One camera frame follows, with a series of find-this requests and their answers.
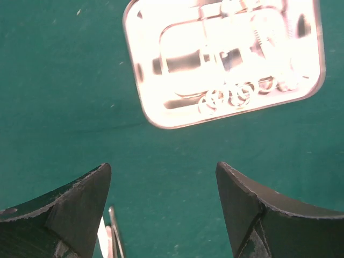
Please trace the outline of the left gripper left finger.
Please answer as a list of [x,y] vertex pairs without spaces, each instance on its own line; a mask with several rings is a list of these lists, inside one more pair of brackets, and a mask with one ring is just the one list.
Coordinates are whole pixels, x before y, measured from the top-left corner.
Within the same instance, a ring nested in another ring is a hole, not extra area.
[[1,211],[1,257],[92,257],[111,182],[104,163]]

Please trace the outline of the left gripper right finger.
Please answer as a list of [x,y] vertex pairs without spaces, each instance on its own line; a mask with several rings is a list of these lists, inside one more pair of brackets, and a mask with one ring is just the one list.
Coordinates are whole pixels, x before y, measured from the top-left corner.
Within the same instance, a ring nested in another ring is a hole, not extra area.
[[343,212],[303,203],[216,167],[234,257],[343,257]]

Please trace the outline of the steel tweezers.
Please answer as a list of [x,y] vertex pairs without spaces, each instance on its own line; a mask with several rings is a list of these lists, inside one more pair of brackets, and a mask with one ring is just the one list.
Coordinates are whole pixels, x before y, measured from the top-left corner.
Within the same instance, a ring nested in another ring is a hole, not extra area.
[[114,206],[109,207],[111,223],[112,255],[113,257],[125,258],[124,244],[121,240],[119,226],[115,216]]
[[100,220],[97,237],[103,258],[114,258],[112,229],[105,225],[104,218]]

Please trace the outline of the dark green surgical cloth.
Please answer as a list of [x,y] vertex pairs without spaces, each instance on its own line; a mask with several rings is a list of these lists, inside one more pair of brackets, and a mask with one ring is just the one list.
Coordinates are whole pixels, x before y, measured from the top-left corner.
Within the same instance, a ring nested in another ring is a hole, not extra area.
[[127,257],[231,257],[215,169],[343,210],[343,1],[321,1],[326,79],[313,96],[163,130],[142,113],[127,1],[1,1],[1,208],[112,167]]

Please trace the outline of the steel instrument tray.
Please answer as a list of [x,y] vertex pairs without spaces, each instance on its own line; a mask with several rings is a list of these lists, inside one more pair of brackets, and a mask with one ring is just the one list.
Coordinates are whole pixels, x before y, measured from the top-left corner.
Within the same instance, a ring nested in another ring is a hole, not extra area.
[[123,29],[163,129],[306,99],[325,79],[319,1],[130,1]]

